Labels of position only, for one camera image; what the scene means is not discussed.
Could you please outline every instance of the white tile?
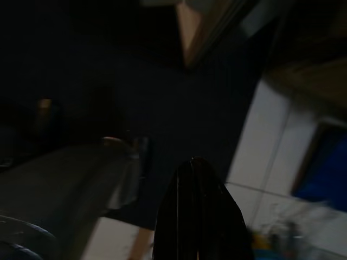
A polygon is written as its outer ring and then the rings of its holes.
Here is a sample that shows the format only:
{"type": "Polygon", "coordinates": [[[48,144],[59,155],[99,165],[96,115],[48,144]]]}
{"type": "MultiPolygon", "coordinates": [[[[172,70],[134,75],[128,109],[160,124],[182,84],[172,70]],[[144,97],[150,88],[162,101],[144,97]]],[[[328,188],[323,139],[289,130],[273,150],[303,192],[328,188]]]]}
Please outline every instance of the white tile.
{"type": "Polygon", "coordinates": [[[288,118],[265,190],[289,195],[319,124],[320,112],[298,97],[288,118]]]}
{"type": "Polygon", "coordinates": [[[249,188],[236,186],[234,184],[227,184],[226,187],[239,206],[245,223],[250,224],[253,210],[255,209],[261,193],[249,188]]]}
{"type": "Polygon", "coordinates": [[[292,217],[295,212],[307,206],[306,202],[294,198],[263,193],[257,213],[252,220],[254,230],[267,230],[269,225],[282,217],[292,217]]]}
{"type": "Polygon", "coordinates": [[[126,260],[137,232],[137,226],[100,218],[82,259],[126,260]]]}
{"type": "Polygon", "coordinates": [[[347,257],[347,213],[323,225],[317,231],[313,244],[324,250],[347,257]]]}
{"type": "Polygon", "coordinates": [[[261,187],[291,105],[290,94],[260,81],[229,170],[229,182],[261,187]]]}

